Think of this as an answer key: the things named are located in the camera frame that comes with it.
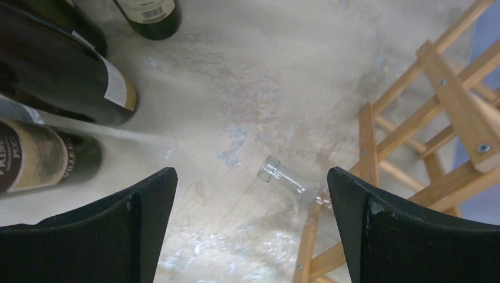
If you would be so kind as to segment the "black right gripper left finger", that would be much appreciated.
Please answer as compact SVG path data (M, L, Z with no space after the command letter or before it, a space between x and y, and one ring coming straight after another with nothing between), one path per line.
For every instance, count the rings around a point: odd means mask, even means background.
M2 282L153 282L174 168L34 225L1 228Z

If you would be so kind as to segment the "clear white-label wine bottle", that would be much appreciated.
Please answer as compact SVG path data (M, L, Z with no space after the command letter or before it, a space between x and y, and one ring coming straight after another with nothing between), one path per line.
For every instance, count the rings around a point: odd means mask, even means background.
M45 124L39 112L6 97L1 96L1 117L11 120L26 121L35 124Z

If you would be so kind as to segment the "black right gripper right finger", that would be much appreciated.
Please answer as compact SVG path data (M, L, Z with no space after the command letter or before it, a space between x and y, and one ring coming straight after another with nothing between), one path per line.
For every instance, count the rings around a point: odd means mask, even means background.
M499 226L425 208L340 167L327 183L353 282L499 281Z

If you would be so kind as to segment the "clear glass bottle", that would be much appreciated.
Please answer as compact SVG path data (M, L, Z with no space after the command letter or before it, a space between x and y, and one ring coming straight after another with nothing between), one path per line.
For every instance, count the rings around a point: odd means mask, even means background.
M318 204L332 212L325 180L291 169L274 156L265 159L257 177L284 189L296 213L306 212L312 204Z

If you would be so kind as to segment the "red wine bottle gold cap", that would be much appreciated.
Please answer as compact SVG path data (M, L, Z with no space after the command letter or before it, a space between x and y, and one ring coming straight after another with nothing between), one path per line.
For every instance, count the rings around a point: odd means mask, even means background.
M137 93L76 37L1 3L1 94L26 106L105 126L130 120Z

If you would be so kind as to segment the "green wine bottle bottom row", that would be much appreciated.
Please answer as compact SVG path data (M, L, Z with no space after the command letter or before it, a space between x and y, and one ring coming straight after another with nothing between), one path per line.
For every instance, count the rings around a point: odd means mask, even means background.
M103 160L93 137L65 129L1 118L1 193L92 179Z

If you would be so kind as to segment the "dark bottle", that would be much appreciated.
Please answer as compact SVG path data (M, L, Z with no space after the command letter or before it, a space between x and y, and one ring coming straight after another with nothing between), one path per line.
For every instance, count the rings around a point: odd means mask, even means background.
M103 31L74 1L12 0L1 1L26 12L76 37L101 56L107 55L108 45Z
M171 37L182 21L178 0L114 0L114 3L132 29L148 40Z

